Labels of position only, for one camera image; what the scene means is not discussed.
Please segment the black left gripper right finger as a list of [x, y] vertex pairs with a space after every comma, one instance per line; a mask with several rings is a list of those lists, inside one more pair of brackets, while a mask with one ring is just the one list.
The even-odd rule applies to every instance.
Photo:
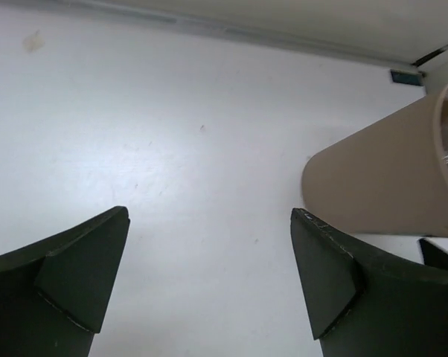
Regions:
[[415, 263], [295, 208], [291, 239], [324, 356], [448, 356], [448, 271]]

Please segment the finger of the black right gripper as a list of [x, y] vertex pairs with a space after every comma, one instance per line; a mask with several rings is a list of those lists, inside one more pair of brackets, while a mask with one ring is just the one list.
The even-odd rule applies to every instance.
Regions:
[[418, 244], [425, 266], [448, 271], [448, 253], [446, 251], [425, 238], [419, 239]]

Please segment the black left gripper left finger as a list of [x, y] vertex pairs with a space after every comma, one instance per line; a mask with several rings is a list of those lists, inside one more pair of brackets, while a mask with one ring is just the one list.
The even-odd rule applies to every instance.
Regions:
[[0, 255], [0, 356], [87, 356], [129, 231], [126, 207]]

